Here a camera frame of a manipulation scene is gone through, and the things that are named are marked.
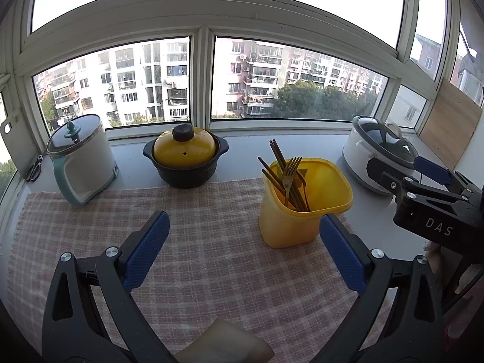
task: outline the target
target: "chopsticks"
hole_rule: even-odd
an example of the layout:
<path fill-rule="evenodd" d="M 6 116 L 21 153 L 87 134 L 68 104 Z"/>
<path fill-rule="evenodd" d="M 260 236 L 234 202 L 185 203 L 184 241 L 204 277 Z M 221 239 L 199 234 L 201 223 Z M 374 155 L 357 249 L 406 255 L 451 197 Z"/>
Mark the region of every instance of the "chopsticks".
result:
<path fill-rule="evenodd" d="M 284 159 L 284 156 L 282 155 L 282 152 L 279 146 L 277 145 L 277 142 L 275 141 L 275 139 L 271 140 L 269 142 L 269 145 L 274 153 L 277 163 L 279 164 L 279 168 L 281 172 L 284 172 L 284 169 L 286 167 L 286 160 Z M 282 195 L 285 195 L 286 192 L 283 188 L 282 180 L 277 176 L 277 174 L 274 173 L 274 171 L 267 165 L 267 163 L 265 163 L 265 161 L 262 160 L 262 158 L 258 157 L 257 159 L 260 161 L 260 163 L 262 163 L 264 168 L 266 168 L 266 170 L 262 170 L 262 173 L 264 174 L 264 176 L 266 176 L 269 179 L 272 185 L 274 185 L 274 187 Z M 301 172 L 297 171 L 297 175 L 299 179 L 303 181 L 303 176 L 301 175 Z M 301 192 L 299 192 L 299 190 L 294 185 L 291 186 L 289 192 L 290 192 L 289 202 L 292 204 L 292 206 L 294 206 L 296 211 L 300 211 L 300 212 L 309 211 L 306 203 L 304 202 L 303 197 L 301 196 Z"/>

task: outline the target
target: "cutting board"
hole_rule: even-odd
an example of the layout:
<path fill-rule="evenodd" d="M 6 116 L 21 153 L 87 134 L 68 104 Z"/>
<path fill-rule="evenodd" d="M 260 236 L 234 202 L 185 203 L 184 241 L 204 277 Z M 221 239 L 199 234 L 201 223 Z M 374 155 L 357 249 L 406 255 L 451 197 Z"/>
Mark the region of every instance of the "cutting board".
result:
<path fill-rule="evenodd" d="M 466 150 L 482 109 L 457 87 L 443 81 L 420 139 L 451 170 Z"/>

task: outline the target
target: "pink plaid cloth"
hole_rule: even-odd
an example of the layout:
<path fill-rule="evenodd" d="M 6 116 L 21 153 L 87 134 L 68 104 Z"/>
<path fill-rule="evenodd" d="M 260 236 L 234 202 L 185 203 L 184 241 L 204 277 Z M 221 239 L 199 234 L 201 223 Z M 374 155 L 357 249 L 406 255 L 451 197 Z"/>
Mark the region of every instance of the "pink plaid cloth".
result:
<path fill-rule="evenodd" d="M 166 347 L 173 353 L 183 349 L 222 318 L 268 342 L 272 362 L 306 363 L 357 295 L 346 288 L 321 239 L 281 250 L 264 243 L 257 223 L 262 193 L 262 179 L 192 190 L 104 191 L 82 208 L 59 193 L 30 194 L 10 254 L 8 311 L 40 351 L 59 256 L 97 256 L 121 245 L 155 210 L 164 210 L 170 235 L 132 296 Z M 94 293 L 111 339 L 123 345 L 99 288 Z M 385 304 L 367 344 L 376 340 L 387 315 Z"/>

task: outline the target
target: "white rice cooker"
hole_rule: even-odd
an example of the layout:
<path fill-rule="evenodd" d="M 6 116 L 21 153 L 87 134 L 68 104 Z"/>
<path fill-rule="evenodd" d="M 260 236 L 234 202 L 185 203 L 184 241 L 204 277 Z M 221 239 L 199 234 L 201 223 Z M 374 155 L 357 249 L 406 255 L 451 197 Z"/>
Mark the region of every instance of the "white rice cooker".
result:
<path fill-rule="evenodd" d="M 101 118 L 83 115 L 57 129 L 47 143 L 60 192 L 82 206 L 118 175 Z"/>
<path fill-rule="evenodd" d="M 383 124 L 373 117 L 356 116 L 353 129 L 343 147 L 343 157 L 357 179 L 370 190 L 379 194 L 392 193 L 372 180 L 366 172 L 368 161 L 378 158 L 407 176 L 418 178 L 413 161 L 417 150 L 394 123 Z"/>

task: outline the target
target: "gold fork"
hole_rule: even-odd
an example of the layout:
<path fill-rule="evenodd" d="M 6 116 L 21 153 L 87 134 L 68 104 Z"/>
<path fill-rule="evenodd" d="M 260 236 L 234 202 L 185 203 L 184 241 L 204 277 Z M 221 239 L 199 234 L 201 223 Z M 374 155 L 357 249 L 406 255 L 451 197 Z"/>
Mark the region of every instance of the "gold fork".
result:
<path fill-rule="evenodd" d="M 284 169 L 284 173 L 282 174 L 282 185 L 284 186 L 284 190 L 286 191 L 286 200 L 284 202 L 284 206 L 286 207 L 287 203 L 289 202 L 292 182 L 294 180 L 294 176 L 296 176 L 296 171 L 301 160 L 302 157 L 291 158 Z"/>

